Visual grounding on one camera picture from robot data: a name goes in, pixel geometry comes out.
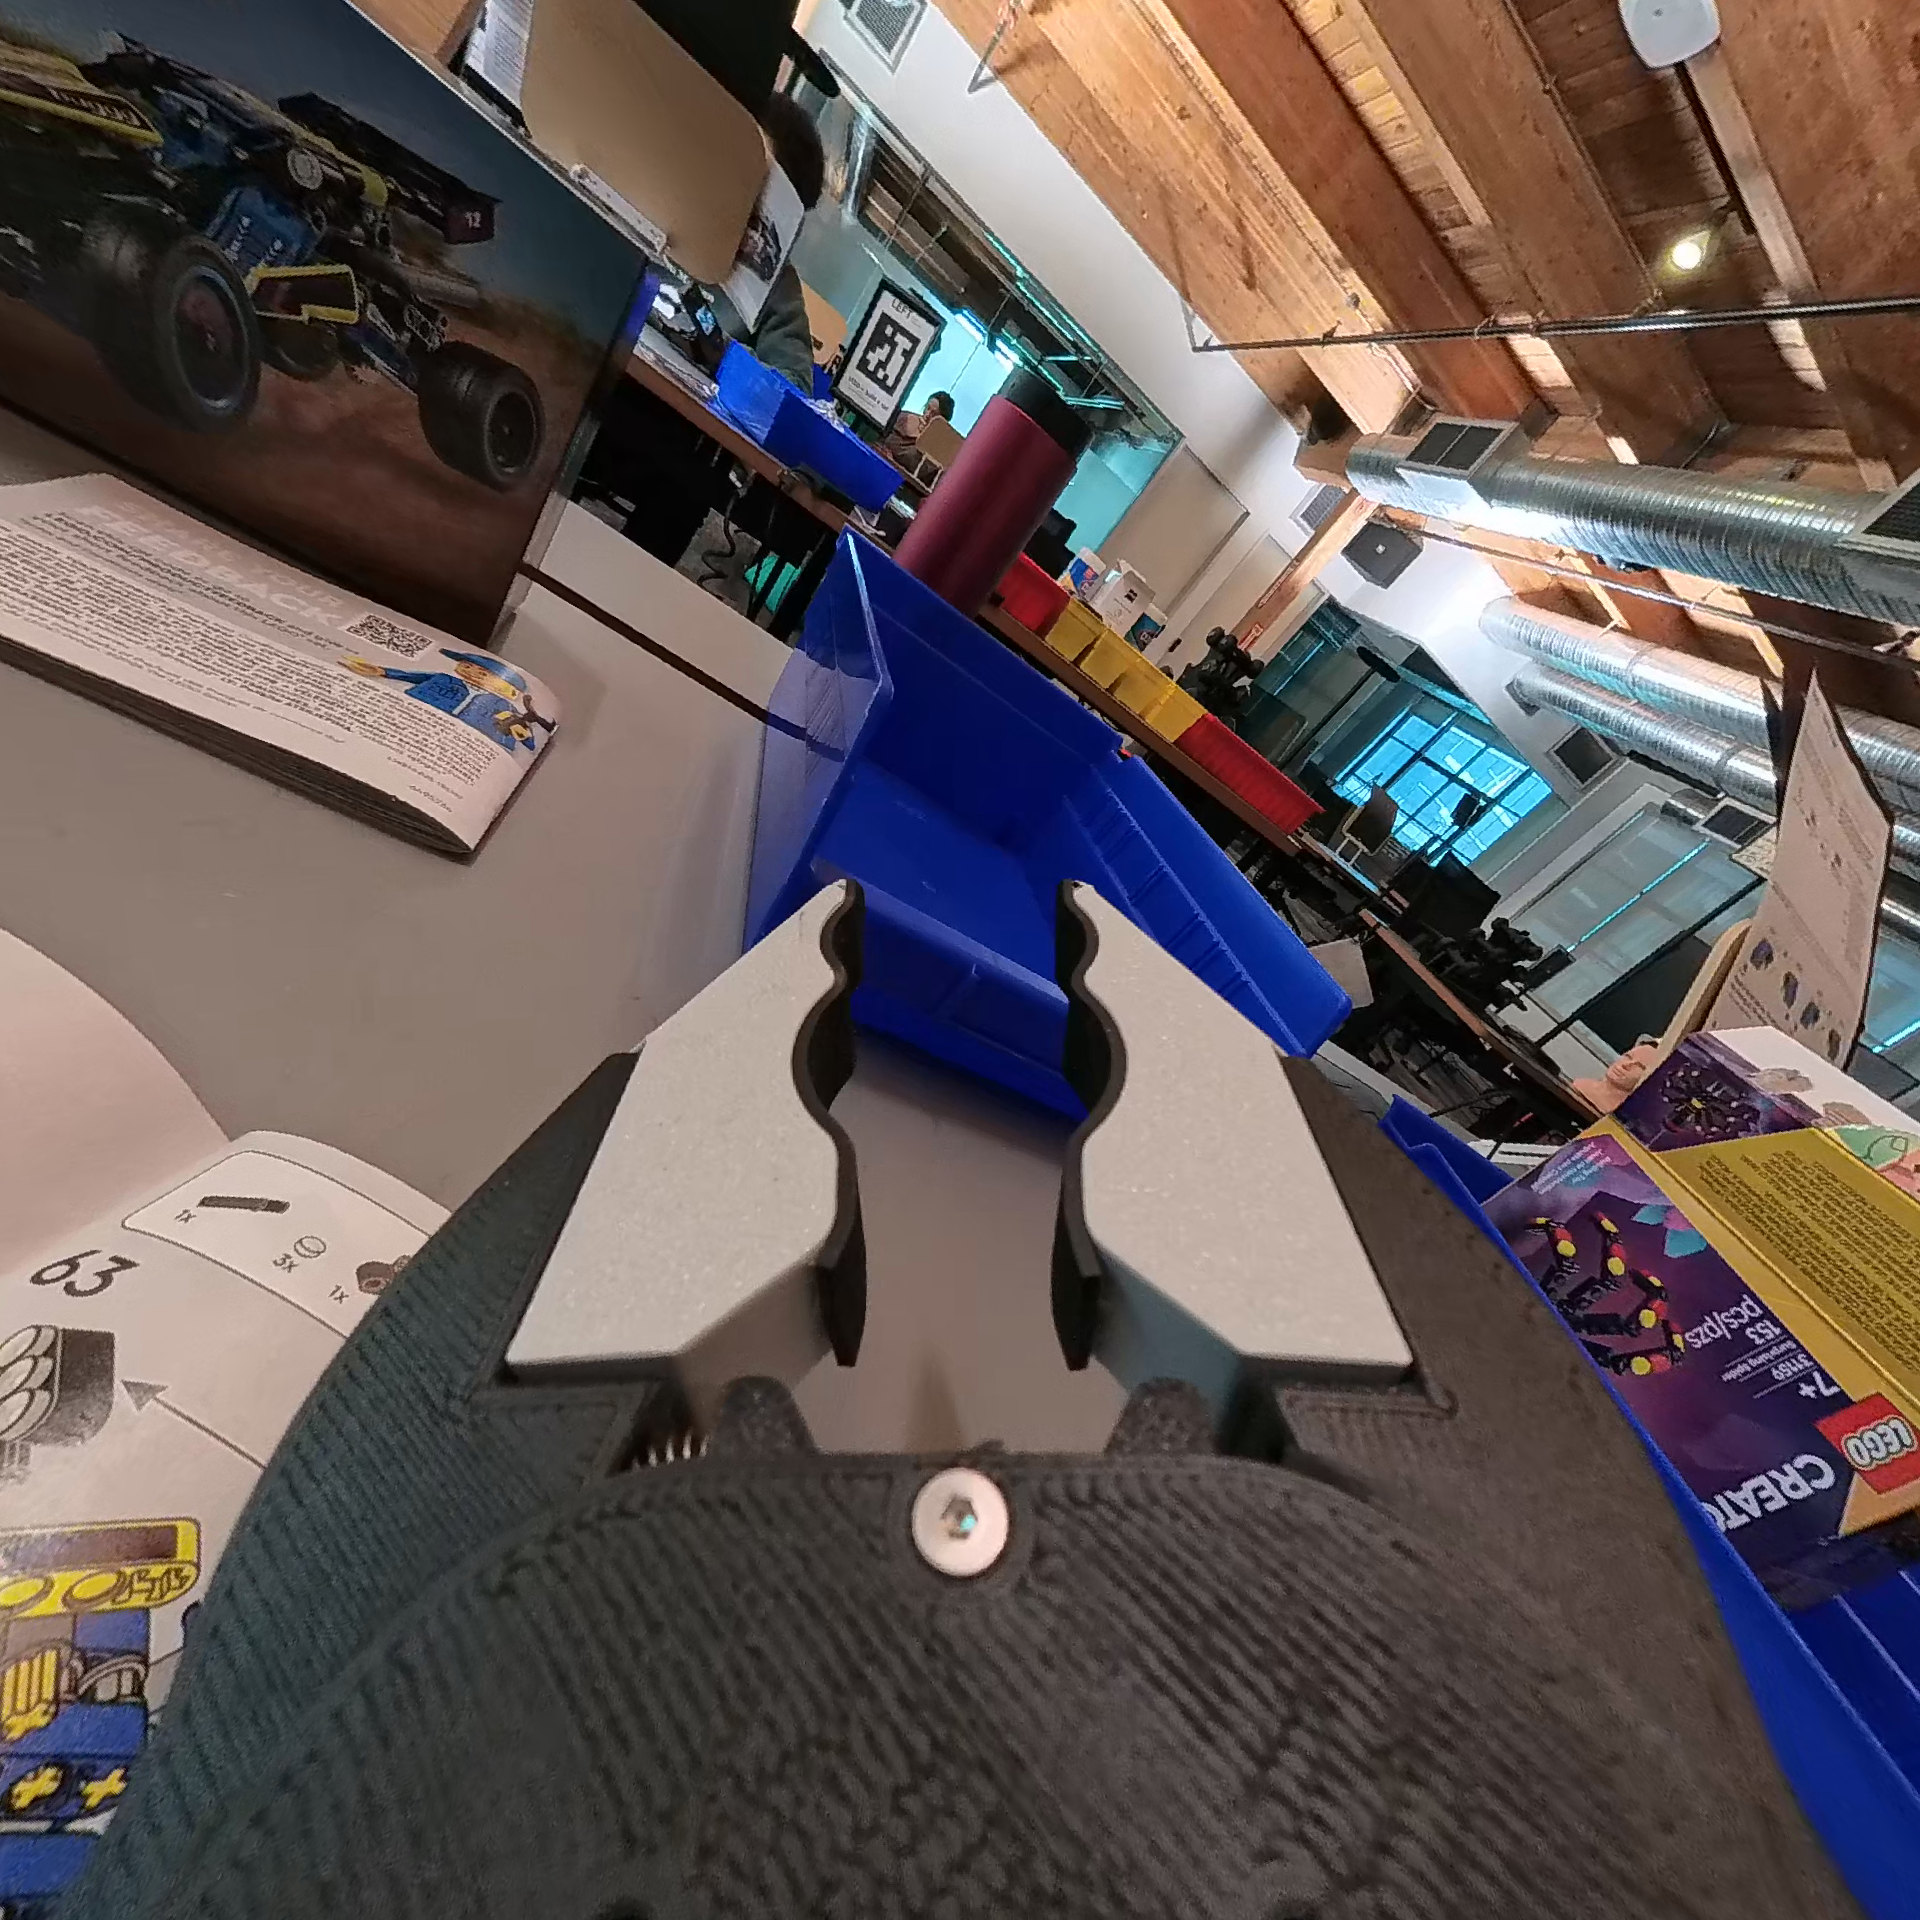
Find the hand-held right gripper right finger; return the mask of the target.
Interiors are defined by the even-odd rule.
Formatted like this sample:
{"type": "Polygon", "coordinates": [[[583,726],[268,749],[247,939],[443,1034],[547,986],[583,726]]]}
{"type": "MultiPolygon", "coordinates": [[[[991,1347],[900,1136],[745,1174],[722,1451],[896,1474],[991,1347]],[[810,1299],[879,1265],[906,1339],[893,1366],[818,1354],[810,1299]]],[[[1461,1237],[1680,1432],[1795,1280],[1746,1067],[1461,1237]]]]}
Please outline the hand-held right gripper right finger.
{"type": "Polygon", "coordinates": [[[1266,1387],[1407,1387],[1409,1333],[1301,1083],[1314,1079],[1128,919],[1065,880],[1055,923],[1063,1151],[1051,1329],[1069,1370],[1191,1387],[1218,1437],[1266,1387]]]}

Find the purple lego box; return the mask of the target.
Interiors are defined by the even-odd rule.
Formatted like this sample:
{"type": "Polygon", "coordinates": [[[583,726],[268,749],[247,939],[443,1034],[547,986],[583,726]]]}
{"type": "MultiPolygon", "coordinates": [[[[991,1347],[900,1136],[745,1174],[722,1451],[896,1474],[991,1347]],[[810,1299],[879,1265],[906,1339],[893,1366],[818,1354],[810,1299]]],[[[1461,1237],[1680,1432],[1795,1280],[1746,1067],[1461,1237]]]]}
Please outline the purple lego box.
{"type": "Polygon", "coordinates": [[[1570,1143],[1487,1214],[1777,1602],[1915,1576],[1915,1418],[1848,1384],[1625,1143],[1570,1143]]]}

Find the open lego instruction booklet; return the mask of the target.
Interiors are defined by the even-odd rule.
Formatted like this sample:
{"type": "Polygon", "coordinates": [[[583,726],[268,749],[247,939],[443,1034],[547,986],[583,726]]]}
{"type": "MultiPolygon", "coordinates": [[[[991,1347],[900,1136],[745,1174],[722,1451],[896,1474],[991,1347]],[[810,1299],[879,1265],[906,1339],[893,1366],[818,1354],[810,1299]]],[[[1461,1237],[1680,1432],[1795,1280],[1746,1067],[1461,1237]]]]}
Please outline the open lego instruction booklet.
{"type": "Polygon", "coordinates": [[[3,936],[3,1898],[108,1831],[258,1475],[449,1211],[229,1138],[108,998],[3,936]]]}

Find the closed lego booklet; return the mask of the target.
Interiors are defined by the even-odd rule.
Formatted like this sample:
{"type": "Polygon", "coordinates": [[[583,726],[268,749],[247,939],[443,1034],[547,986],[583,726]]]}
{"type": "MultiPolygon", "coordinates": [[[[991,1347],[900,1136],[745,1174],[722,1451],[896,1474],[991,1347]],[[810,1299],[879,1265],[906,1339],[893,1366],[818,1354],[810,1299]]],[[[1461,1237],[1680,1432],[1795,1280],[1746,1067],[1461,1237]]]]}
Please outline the closed lego booklet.
{"type": "Polygon", "coordinates": [[[560,714],[524,667],[108,472],[5,483],[3,656],[455,859],[487,842],[560,714]]]}

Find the dark lego set box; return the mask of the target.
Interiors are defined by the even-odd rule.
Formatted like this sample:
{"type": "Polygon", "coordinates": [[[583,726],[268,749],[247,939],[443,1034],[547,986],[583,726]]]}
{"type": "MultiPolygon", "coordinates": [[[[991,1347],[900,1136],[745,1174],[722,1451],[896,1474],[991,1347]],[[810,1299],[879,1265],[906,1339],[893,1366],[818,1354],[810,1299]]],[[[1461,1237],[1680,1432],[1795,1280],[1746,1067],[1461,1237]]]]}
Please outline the dark lego set box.
{"type": "Polygon", "coordinates": [[[343,2],[5,2],[5,403],[489,639],[651,257],[343,2]]]}

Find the long red bin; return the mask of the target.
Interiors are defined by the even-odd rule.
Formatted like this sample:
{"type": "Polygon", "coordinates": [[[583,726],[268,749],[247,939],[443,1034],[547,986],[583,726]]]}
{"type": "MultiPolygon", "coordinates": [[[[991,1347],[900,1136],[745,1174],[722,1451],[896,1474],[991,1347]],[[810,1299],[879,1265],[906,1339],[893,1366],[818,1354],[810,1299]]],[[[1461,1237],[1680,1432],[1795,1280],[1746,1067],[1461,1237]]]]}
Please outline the long red bin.
{"type": "Polygon", "coordinates": [[[1173,744],[1281,831],[1298,831],[1325,808],[1211,711],[1200,711],[1173,744]]]}

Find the large window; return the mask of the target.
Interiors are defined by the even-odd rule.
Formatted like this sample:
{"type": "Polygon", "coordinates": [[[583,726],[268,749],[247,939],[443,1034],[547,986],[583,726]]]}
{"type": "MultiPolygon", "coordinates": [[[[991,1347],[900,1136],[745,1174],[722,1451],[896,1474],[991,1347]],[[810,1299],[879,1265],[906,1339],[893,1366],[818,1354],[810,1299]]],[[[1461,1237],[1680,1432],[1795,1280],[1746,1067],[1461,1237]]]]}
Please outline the large window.
{"type": "Polygon", "coordinates": [[[1397,846],[1463,861],[1487,857],[1528,822],[1540,825],[1555,801],[1553,786],[1525,759],[1453,711],[1397,713],[1340,763],[1330,786],[1351,805],[1383,790],[1399,808],[1397,846]]]}

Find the small purple box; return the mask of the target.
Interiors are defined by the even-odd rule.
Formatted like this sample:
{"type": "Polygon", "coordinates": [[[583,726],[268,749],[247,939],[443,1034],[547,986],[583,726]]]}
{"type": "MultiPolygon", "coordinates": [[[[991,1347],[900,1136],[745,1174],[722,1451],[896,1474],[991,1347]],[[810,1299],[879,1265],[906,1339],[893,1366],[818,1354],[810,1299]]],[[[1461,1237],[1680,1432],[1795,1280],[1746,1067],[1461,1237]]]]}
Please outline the small purple box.
{"type": "Polygon", "coordinates": [[[1821,1126],[1811,1090],[1797,1069],[1755,1067],[1716,1034],[1692,1034],[1623,1096],[1615,1121],[1653,1154],[1740,1145],[1821,1126]]]}

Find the printed paper instruction sign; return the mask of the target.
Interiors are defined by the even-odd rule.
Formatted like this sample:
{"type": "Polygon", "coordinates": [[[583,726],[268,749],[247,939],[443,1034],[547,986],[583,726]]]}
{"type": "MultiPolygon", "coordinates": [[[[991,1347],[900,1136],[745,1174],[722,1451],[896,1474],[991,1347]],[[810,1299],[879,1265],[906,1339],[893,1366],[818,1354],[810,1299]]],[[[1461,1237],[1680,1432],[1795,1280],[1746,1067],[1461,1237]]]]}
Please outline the printed paper instruction sign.
{"type": "Polygon", "coordinates": [[[1704,1024],[1772,1025],[1844,1069],[1866,1029],[1892,821],[1817,678],[1797,706],[1768,889],[1704,1024]]]}

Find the maroon drink bottle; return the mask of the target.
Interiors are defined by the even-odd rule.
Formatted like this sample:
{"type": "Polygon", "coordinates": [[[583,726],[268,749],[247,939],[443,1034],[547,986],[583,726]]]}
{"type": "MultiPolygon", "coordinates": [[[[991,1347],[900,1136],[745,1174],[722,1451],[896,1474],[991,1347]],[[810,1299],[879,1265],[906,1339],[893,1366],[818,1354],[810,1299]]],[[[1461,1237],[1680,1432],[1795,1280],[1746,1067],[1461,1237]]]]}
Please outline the maroon drink bottle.
{"type": "Polygon", "coordinates": [[[1045,371],[1012,371],[896,543],[899,567],[975,616],[1067,488],[1088,441],[1085,416],[1045,371]]]}

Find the black white marker sign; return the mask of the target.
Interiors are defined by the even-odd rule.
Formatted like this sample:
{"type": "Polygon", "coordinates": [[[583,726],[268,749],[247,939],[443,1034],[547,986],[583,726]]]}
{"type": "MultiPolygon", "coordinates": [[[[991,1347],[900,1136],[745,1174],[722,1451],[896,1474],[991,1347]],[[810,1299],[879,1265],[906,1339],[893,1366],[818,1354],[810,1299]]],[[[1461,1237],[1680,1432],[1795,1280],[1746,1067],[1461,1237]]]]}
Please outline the black white marker sign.
{"type": "Polygon", "coordinates": [[[939,306],[883,279],[839,351],[832,371],[837,403],[875,432],[889,432],[944,323],[939,306]]]}

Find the black ceiling pipe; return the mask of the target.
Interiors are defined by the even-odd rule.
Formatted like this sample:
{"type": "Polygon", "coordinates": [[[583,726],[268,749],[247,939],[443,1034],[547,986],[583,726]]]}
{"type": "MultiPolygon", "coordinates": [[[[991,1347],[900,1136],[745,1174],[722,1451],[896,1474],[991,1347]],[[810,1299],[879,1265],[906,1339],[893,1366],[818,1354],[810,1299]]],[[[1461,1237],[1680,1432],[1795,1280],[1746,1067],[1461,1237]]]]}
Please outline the black ceiling pipe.
{"type": "Polygon", "coordinates": [[[1480,319],[1466,327],[1377,327],[1340,331],[1324,327],[1308,334],[1266,336],[1252,339],[1220,339],[1203,336],[1193,311],[1185,311],[1186,345],[1193,354],[1218,351],[1330,351],[1330,349],[1399,349],[1441,345],[1512,345],[1563,339],[1663,338],[1673,334],[1783,327],[1789,321],[1840,323],[1849,319],[1915,318],[1917,295],[1816,297],[1725,306],[1663,306],[1651,311],[1555,318],[1555,319],[1480,319]]]}

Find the rounded cardboard panel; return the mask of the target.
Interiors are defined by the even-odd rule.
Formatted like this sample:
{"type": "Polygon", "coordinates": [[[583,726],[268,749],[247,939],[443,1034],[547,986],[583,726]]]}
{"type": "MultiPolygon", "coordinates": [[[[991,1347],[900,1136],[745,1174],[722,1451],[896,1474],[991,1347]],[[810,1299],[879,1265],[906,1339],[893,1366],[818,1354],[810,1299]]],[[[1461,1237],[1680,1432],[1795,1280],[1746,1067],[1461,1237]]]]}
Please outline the rounded cardboard panel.
{"type": "Polygon", "coordinates": [[[637,3],[538,2],[520,113],[543,155],[604,184],[683,273],[731,273],[771,149],[753,111],[637,3]]]}

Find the black monitor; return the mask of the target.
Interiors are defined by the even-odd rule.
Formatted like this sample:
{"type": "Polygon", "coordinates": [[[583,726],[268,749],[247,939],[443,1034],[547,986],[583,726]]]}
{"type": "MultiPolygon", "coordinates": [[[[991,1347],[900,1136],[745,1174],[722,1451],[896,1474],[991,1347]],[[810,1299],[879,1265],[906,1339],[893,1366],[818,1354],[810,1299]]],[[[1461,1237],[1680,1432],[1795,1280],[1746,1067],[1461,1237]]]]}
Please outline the black monitor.
{"type": "Polygon", "coordinates": [[[761,117],[795,38],[801,2],[635,2],[703,70],[761,117]]]}

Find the large silver air duct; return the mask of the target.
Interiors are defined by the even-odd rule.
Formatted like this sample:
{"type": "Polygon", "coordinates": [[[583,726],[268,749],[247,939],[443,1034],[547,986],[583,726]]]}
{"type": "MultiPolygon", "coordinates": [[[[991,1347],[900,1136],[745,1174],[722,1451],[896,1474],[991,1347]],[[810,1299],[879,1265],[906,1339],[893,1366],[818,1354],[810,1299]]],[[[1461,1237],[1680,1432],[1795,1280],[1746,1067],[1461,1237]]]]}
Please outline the large silver air duct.
{"type": "Polygon", "coordinates": [[[1412,435],[1359,438],[1344,471],[1377,505],[1570,545],[1618,568],[1917,623],[1915,481],[1864,493],[1540,455],[1520,423],[1453,416],[1412,435]]]}

